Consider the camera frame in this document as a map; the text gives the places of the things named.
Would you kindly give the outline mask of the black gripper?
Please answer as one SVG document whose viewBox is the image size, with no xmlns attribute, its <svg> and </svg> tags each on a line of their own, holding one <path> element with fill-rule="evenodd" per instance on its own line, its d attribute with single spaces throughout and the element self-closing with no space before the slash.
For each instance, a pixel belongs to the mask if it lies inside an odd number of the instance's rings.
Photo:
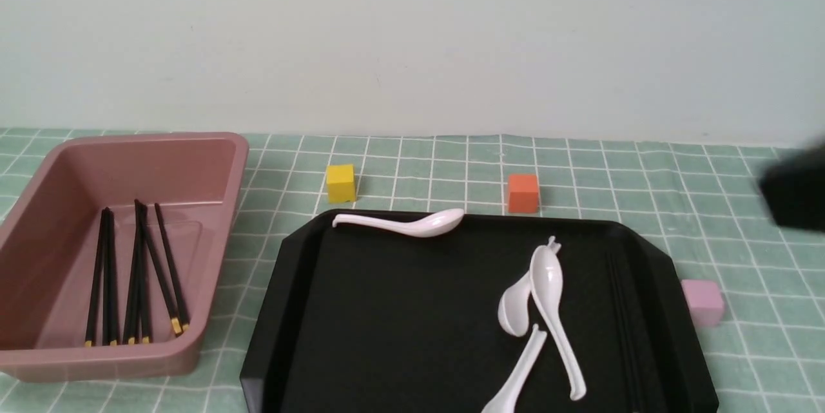
<svg viewBox="0 0 825 413">
<path fill-rule="evenodd" d="M 758 178 L 758 189 L 775 225 L 823 232 L 823 140 L 767 166 Z"/>
</svg>

